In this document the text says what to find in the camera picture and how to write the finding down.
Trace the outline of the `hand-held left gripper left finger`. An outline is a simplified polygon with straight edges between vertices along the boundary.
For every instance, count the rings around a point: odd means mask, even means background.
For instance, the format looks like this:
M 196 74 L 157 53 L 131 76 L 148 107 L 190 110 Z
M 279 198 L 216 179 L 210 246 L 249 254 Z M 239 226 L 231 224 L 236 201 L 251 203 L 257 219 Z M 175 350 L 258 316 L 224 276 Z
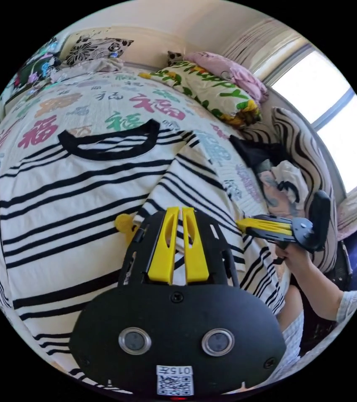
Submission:
M 155 249 L 147 275 L 153 282 L 172 284 L 176 253 L 178 208 L 167 208 L 161 218 Z

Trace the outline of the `person's right hand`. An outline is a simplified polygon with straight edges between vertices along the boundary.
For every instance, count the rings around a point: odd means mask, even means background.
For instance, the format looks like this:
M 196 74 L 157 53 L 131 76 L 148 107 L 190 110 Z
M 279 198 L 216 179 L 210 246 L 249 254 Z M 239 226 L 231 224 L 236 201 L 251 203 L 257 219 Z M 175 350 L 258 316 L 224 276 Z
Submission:
M 286 266 L 293 274 L 304 271 L 312 265 L 310 254 L 295 243 L 289 243 L 286 248 L 276 245 L 275 252 L 277 257 L 285 261 Z

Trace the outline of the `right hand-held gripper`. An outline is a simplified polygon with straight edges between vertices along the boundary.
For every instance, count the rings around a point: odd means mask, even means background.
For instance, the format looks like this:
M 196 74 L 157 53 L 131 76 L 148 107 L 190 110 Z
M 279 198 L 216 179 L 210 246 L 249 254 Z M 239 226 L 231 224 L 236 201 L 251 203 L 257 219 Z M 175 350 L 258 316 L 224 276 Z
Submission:
M 287 219 L 260 214 L 236 221 L 236 225 L 251 237 L 284 246 L 295 243 L 309 253 L 322 251 L 325 245 L 325 228 L 315 229 L 306 218 Z

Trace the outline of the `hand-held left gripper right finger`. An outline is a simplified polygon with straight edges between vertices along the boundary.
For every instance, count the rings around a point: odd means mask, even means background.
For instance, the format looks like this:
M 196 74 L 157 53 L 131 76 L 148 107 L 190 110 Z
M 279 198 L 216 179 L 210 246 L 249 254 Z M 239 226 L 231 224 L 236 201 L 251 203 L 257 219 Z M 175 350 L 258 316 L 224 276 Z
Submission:
M 208 281 L 209 270 L 198 226 L 196 211 L 193 208 L 182 209 L 184 229 L 184 262 L 186 284 L 204 283 Z

